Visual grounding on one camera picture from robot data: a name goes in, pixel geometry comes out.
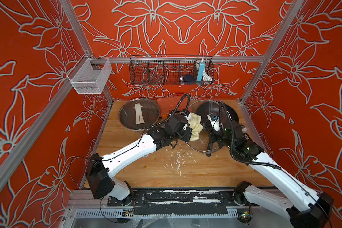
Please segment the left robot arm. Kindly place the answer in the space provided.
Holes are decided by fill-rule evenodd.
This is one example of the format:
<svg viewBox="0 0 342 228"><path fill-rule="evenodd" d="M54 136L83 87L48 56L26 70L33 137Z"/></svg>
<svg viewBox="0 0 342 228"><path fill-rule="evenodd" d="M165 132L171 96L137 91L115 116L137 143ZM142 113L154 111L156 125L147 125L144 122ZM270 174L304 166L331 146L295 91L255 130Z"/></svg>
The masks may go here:
<svg viewBox="0 0 342 228"><path fill-rule="evenodd" d="M108 195L118 200L126 199L131 194L131 188L127 182L116 180L115 176L141 157L163 147L175 147L173 142L179 140L188 142L193 132L189 123L191 117L191 113L173 114L168 121L152 127L140 139L126 147L104 156L98 153L92 155L85 176L93 198L101 199Z"/></svg>

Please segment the glass lid with black handle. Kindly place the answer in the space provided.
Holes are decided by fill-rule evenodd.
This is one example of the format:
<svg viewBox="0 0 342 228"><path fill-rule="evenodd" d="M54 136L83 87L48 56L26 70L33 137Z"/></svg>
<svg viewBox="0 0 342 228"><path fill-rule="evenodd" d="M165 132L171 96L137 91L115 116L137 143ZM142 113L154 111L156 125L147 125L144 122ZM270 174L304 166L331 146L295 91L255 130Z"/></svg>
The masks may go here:
<svg viewBox="0 0 342 228"><path fill-rule="evenodd" d="M203 125L203 130L199 134L199 140L188 142L188 145L195 151L206 154L210 156L212 153L219 151L222 148L208 148L209 134L208 127L211 126L207 115L210 113L215 113L219 116L220 129L221 120L223 117L223 111L220 110L219 102L212 100L200 100L189 106L188 111L201 116L201 124Z"/></svg>

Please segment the cream yellow cloth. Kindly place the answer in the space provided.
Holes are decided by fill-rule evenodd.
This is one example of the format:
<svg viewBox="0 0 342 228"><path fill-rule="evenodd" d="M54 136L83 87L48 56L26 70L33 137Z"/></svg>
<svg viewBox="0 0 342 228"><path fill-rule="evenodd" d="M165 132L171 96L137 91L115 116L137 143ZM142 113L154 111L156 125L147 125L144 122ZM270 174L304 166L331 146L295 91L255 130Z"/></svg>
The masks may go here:
<svg viewBox="0 0 342 228"><path fill-rule="evenodd" d="M199 140L199 134L203 130L203 125L201 124L201 116L195 113L190 113L187 119L190 128L192 129L190 142Z"/></svg>

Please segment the glass lid with white handle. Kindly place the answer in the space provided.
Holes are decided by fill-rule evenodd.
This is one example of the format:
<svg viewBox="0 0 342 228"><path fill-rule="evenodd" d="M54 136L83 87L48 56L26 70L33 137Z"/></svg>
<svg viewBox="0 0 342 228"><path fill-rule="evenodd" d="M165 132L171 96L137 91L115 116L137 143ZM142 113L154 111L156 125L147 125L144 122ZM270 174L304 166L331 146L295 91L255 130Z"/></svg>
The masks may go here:
<svg viewBox="0 0 342 228"><path fill-rule="evenodd" d="M160 113L160 108L155 101L148 98L136 98L121 107L118 119L126 129L140 131L156 124Z"/></svg>

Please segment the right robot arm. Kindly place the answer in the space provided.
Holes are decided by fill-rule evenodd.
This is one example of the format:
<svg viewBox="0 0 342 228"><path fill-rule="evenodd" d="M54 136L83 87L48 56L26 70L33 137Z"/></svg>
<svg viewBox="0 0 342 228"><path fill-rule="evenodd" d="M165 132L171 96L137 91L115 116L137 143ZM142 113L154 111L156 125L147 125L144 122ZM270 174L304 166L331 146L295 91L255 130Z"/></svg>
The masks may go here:
<svg viewBox="0 0 342 228"><path fill-rule="evenodd" d="M220 124L213 120L207 127L212 138L227 147L234 160L262 174L284 195L279 197L243 181L234 189L232 198L237 205L259 205L289 220L295 228L323 228L331 224L333 198L289 174L242 131L240 124L235 121Z"/></svg>

